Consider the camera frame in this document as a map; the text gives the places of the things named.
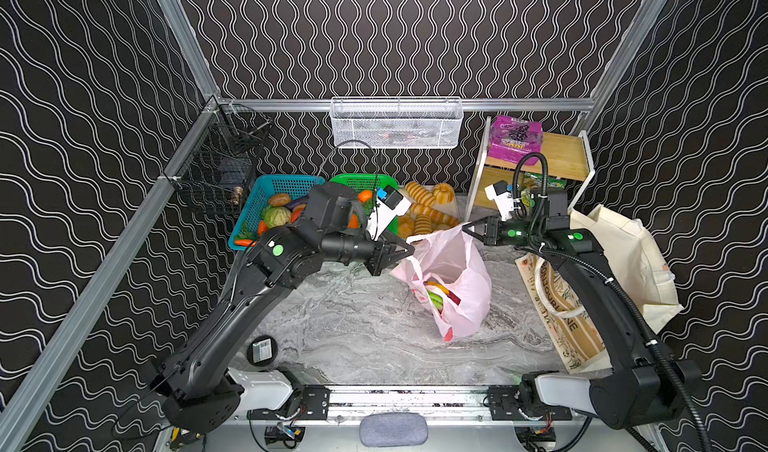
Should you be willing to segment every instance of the metal beam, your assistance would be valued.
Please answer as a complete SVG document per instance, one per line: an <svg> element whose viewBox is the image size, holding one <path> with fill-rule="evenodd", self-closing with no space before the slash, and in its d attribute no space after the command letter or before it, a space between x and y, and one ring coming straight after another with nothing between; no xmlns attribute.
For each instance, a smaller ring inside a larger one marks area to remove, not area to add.
<svg viewBox="0 0 768 452"><path fill-rule="evenodd" d="M627 72L627 68L634 60L634 56L638 54L640 45L643 44L648 32L656 24L665 4L667 4L667 0L642 0L640 2L632 23L624 32L616 52L606 65L603 75L600 76L600 82L590 94L594 99L594 107L590 112L580 114L578 121L571 130L572 136L581 131L589 133L594 121L597 121L603 112L608 99L613 96L619 81L624 77L624 73Z"/></svg>
<svg viewBox="0 0 768 452"><path fill-rule="evenodd" d="M215 101L209 101L192 125L165 169L168 176L179 172L181 164L205 131L215 108ZM165 177L155 181L62 324L45 345L32 370L11 397L8 407L0 414L0 450L3 452L18 452L24 445L173 192L174 187Z"/></svg>
<svg viewBox="0 0 768 452"><path fill-rule="evenodd" d="M179 43L181 55L187 61L197 88L206 99L210 96L218 98L219 87L216 85L213 74L210 73L208 61L203 55L203 50L200 49L200 43L181 6L181 0L158 0L158 4L163 10L170 30L176 37L176 42Z"/></svg>
<svg viewBox="0 0 768 452"><path fill-rule="evenodd" d="M226 99L258 112L328 112L330 99ZM584 111L592 109L592 99L462 99L465 112Z"/></svg>

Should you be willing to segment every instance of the pink plastic bag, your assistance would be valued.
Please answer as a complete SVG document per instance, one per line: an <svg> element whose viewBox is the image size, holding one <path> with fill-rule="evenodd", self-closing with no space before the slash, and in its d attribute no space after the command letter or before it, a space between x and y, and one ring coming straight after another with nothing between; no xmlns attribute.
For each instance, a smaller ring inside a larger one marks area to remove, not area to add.
<svg viewBox="0 0 768 452"><path fill-rule="evenodd" d="M408 237L409 243L417 240L421 242L413 255L403 259L391 274L408 284L422 306L432 312L446 342L474 334L491 307L491 278L472 237L456 226ZM438 312L424 286L428 280L443 284L461 302L457 305L437 291L443 301L442 313Z"/></svg>

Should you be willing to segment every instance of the plastic bag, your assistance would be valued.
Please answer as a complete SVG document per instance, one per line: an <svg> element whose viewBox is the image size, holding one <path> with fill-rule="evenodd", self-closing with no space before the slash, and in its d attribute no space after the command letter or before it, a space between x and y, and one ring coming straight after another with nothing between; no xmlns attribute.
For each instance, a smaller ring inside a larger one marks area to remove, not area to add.
<svg viewBox="0 0 768 452"><path fill-rule="evenodd" d="M598 239L614 276L654 332L659 332L682 310L677 303L674 274L653 236L638 219L631 220L597 206L588 216L572 211L571 228L589 229ZM539 257L528 254L515 262L566 369L575 374L609 368L608 351L587 313L561 319L543 306L534 285L534 270L539 260ZM541 278L544 294L558 311L576 309L581 304L578 296L549 264L542 268Z"/></svg>
<svg viewBox="0 0 768 452"><path fill-rule="evenodd" d="M448 230L408 237L416 245L413 255L403 259L391 274L408 284L417 300L437 323L446 342L455 337L466 337L480 330L480 324L491 308L491 278L472 237L461 226ZM456 304L439 289L442 313L429 299L424 283L435 281L446 287L459 299Z"/></svg>

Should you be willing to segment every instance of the eggplant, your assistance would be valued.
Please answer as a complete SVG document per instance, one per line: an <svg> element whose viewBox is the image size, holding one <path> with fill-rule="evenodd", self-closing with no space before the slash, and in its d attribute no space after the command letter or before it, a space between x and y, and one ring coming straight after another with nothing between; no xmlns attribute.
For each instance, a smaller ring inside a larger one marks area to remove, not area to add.
<svg viewBox="0 0 768 452"><path fill-rule="evenodd" d="M310 200L309 196L299 197L298 199L294 199L294 200L290 201L288 204L286 204L283 207L287 207L290 210L294 210L298 206L300 206L302 204L306 204L308 200Z"/></svg>

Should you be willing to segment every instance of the white mesh basket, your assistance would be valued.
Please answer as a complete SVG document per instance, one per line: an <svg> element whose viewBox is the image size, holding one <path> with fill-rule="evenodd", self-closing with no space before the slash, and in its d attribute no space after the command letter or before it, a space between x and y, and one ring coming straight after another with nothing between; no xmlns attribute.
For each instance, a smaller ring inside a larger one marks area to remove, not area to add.
<svg viewBox="0 0 768 452"><path fill-rule="evenodd" d="M453 149L464 111L460 98L333 98L330 117L335 145L357 139L381 149Z"/></svg>

